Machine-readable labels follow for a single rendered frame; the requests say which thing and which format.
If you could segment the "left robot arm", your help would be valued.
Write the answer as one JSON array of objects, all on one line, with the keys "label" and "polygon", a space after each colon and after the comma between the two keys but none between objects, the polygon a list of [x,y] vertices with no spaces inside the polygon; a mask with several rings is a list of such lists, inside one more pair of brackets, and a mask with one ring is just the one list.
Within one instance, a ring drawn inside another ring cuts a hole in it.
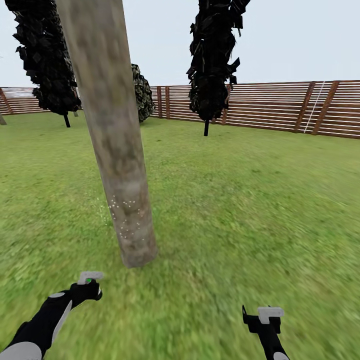
[{"label": "left robot arm", "polygon": [[19,326],[16,338],[2,351],[0,360],[44,360],[70,310],[87,299],[95,300],[100,290],[96,280],[104,277],[101,271],[82,271],[70,290],[48,296],[36,316]]}]

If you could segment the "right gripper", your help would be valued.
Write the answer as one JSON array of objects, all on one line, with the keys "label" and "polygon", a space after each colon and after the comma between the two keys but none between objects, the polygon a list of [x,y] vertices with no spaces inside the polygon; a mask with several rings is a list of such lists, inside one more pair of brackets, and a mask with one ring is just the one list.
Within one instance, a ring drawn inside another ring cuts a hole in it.
[{"label": "right gripper", "polygon": [[266,335],[274,335],[281,333],[280,319],[278,317],[269,317],[269,324],[262,324],[257,315],[248,315],[246,312],[242,313],[243,322],[248,324],[249,331],[251,333],[257,333],[259,339]]}]

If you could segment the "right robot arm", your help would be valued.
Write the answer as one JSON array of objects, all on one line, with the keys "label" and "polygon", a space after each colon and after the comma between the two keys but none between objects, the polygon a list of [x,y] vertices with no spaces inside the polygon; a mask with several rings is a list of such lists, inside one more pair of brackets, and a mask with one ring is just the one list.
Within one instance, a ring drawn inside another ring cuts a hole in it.
[{"label": "right robot arm", "polygon": [[261,306],[260,315],[242,313],[243,322],[248,324],[251,333],[257,333],[268,360],[290,360],[277,334],[281,333],[280,318],[285,314],[281,307]]}]

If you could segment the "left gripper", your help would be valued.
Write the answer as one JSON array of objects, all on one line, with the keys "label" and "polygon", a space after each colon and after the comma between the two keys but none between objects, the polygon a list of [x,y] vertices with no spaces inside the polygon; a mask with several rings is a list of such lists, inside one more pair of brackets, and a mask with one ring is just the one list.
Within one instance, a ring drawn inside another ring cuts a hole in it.
[{"label": "left gripper", "polygon": [[76,289],[80,292],[80,301],[81,304],[85,300],[95,300],[99,294],[99,282],[91,282],[84,285],[78,285],[77,282],[73,283],[70,286],[70,290]]}]

